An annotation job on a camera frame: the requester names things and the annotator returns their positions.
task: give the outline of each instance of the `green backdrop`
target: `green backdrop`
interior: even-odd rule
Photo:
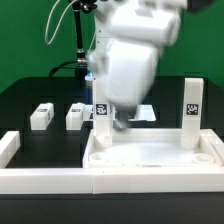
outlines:
[[[44,42],[46,21],[56,0],[1,0],[0,92],[23,77],[46,77],[50,69],[76,56],[72,11],[66,14],[52,45]],[[54,28],[68,5],[61,0],[52,21]],[[184,12],[175,46],[166,48],[158,75],[204,76],[224,89],[224,1],[194,15]],[[82,15],[84,48],[94,32],[93,14]],[[57,76],[73,76],[60,71]]]

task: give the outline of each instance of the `white block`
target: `white block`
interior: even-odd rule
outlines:
[[[31,130],[46,130],[53,116],[52,103],[40,104],[30,117]]]
[[[85,104],[72,104],[66,116],[66,130],[81,130]]]
[[[185,79],[181,146],[186,149],[199,144],[203,86],[203,79]]]
[[[0,140],[0,168],[5,168],[20,147],[18,131],[8,131]]]

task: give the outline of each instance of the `black table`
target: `black table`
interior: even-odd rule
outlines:
[[[205,79],[201,128],[224,140],[224,91]],[[157,121],[134,128],[180,128],[184,77],[157,77],[144,100]],[[54,103],[46,131],[31,131],[29,117],[40,103]],[[91,122],[66,131],[72,103],[91,104],[91,90],[75,78],[25,78],[0,94],[0,137],[19,130],[21,147],[10,168],[81,167]],[[224,193],[0,195],[0,223],[222,223]]]

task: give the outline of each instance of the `white base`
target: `white base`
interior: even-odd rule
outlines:
[[[90,133],[83,158],[84,168],[108,167],[196,167],[222,166],[222,160],[209,138],[211,130],[201,130],[199,147],[181,147],[181,129],[130,129],[113,133],[112,147],[97,148]]]
[[[168,135],[177,129],[164,129]],[[157,130],[154,141],[161,137]],[[224,144],[212,130],[201,130],[202,148],[206,154],[215,153],[214,163],[187,166],[131,166],[112,168],[72,169],[0,169],[0,194],[101,194],[101,193],[153,193],[153,192],[217,192],[224,191]],[[87,151],[83,158],[88,159]]]

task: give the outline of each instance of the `white wall piece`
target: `white wall piece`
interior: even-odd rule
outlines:
[[[92,194],[85,169],[0,169],[0,179],[0,194]]]
[[[185,79],[181,146],[186,149],[199,144],[203,86],[201,78]]]
[[[5,168],[20,147],[18,131],[8,131],[0,140],[0,168]]]
[[[104,78],[93,81],[93,126],[95,144],[100,148],[112,145],[113,113],[104,94]]]
[[[40,104],[30,117],[31,130],[46,130],[53,116],[52,103]]]
[[[66,116],[66,130],[81,130],[85,104],[72,104]]]

